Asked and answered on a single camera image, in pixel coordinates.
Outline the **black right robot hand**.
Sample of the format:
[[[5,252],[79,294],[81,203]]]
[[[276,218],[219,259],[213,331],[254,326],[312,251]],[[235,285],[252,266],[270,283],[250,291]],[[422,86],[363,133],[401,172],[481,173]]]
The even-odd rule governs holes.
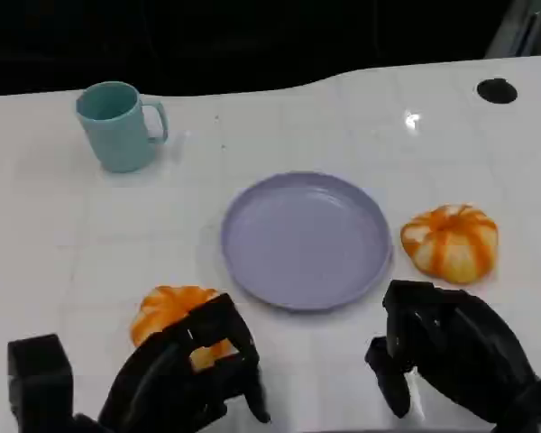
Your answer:
[[[464,290],[394,280],[382,306],[386,333],[373,338],[365,362],[398,418],[410,410],[406,375],[412,370],[450,401],[492,424],[537,380],[507,323]]]

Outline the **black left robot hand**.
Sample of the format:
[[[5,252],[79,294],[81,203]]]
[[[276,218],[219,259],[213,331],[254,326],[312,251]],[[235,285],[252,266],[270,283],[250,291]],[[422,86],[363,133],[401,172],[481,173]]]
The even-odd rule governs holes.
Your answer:
[[[229,340],[234,353],[197,371],[190,355]],[[271,420],[252,334],[224,293],[152,334],[116,376],[98,423],[111,432],[198,432],[243,396],[252,415]]]

